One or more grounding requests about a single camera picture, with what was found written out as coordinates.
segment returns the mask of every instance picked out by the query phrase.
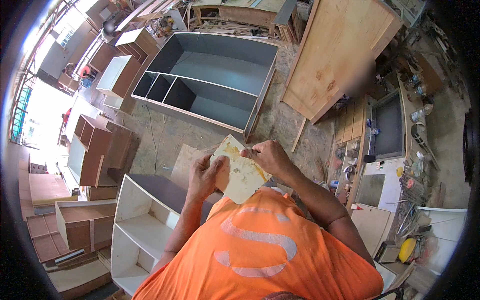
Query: dusty floor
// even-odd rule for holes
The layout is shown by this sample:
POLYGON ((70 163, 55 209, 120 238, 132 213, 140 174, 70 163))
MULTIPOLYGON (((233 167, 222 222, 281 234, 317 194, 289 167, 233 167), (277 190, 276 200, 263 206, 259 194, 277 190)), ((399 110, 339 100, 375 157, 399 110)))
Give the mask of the dusty floor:
MULTIPOLYGON (((307 177, 318 179, 319 173, 312 161, 314 156, 320 156, 323 162, 328 161, 333 141, 332 121, 326 116, 315 125, 307 122, 295 152, 291 152, 303 116, 287 104, 280 102, 279 98, 298 46, 287 46, 281 41, 271 42, 279 45, 276 72, 265 97, 260 120, 249 146, 268 139, 276 139, 307 177)), ((82 90, 80 94, 95 107, 103 109, 108 115, 115 116, 113 110, 103 106, 104 96, 94 89, 94 86, 82 90)), ((115 120, 118 122, 123 120, 125 126, 138 136, 138 150, 133 159, 130 173, 154 174, 156 160, 156 173, 169 178, 182 144, 203 150, 220 143, 225 138, 223 135, 193 126, 168 115, 163 116, 152 109, 148 112, 142 103, 137 103, 131 116, 118 113, 115 120), (153 140, 155 140, 158 150, 157 156, 153 140)))

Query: hand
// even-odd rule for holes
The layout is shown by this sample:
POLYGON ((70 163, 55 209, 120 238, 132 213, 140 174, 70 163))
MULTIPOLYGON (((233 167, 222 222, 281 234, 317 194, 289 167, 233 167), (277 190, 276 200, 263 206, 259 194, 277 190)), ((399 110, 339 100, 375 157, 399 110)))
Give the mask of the hand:
POLYGON ((195 160, 190 166, 187 201, 203 202, 215 191, 216 174, 225 163, 225 156, 219 156, 210 165, 210 157, 207 154, 195 160))
POLYGON ((287 176, 298 170, 277 141, 270 140, 256 144, 252 148, 245 148, 240 151, 240 156, 252 159, 265 172, 284 181, 287 176))

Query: wall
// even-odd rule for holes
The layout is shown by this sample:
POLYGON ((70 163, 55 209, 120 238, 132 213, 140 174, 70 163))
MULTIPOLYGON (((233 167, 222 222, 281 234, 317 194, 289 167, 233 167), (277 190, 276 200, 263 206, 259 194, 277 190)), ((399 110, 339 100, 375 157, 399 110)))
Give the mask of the wall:
POLYGON ((100 17, 100 13, 108 7, 108 10, 113 13, 118 11, 119 9, 110 2, 109 0, 98 0, 87 12, 86 15, 98 26, 98 28, 102 28, 103 20, 100 17))
POLYGON ((83 22, 68 41, 65 50, 59 43, 53 43, 40 68, 58 79, 61 75, 61 70, 68 64, 75 49, 81 44, 90 30, 92 30, 92 27, 87 22, 83 22))

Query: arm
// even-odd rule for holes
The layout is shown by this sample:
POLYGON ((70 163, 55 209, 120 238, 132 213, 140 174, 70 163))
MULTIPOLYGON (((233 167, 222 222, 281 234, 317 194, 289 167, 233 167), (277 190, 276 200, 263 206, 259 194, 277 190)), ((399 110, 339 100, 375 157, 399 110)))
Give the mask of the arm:
POLYGON ((332 193, 306 178, 277 141, 257 144, 253 148, 242 150, 240 155, 253 159, 266 172, 290 185, 297 191, 315 221, 374 266, 346 208, 332 193))
POLYGON ((219 156, 210 166, 211 156, 212 154, 209 154, 195 160, 190 167, 185 205, 181 210, 177 225, 165 245, 162 257, 152 269, 151 274, 171 262, 192 234, 200 227, 202 205, 204 200, 214 192, 216 174, 225 162, 225 157, 219 156))

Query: orange t-shirt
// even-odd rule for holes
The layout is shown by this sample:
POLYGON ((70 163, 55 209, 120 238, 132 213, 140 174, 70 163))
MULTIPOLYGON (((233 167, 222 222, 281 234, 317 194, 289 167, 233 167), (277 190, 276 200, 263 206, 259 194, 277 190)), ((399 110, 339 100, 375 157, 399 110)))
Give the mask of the orange t-shirt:
POLYGON ((261 299, 278 291, 308 299, 367 299, 376 269, 318 225, 293 199, 262 187, 241 205, 223 198, 175 258, 133 300, 261 299))

